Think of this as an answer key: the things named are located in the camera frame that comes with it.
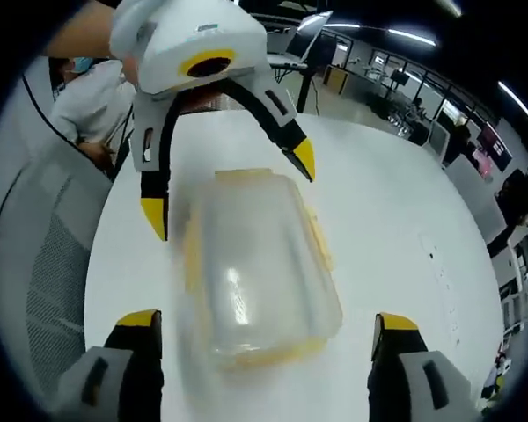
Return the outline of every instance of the clear plastic box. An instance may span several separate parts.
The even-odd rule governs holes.
[[[289,178],[218,172],[193,206],[186,257],[187,291],[220,367],[301,358],[341,326],[325,242]]]

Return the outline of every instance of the white tabletop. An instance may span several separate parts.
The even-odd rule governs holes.
[[[312,184],[248,112],[180,117],[168,243],[144,218],[139,175],[130,160],[124,164],[92,248],[87,346],[102,345],[126,313],[160,308],[163,420],[365,421],[374,318],[385,311],[414,320],[429,349],[444,353],[471,382],[475,401],[502,340],[502,314],[493,267],[465,203],[440,166],[409,142],[349,122],[307,114],[297,120],[315,150]],[[179,328],[181,238],[196,186],[215,170],[254,167],[293,178],[316,211],[344,320],[313,358],[219,375],[200,364],[202,353]]]

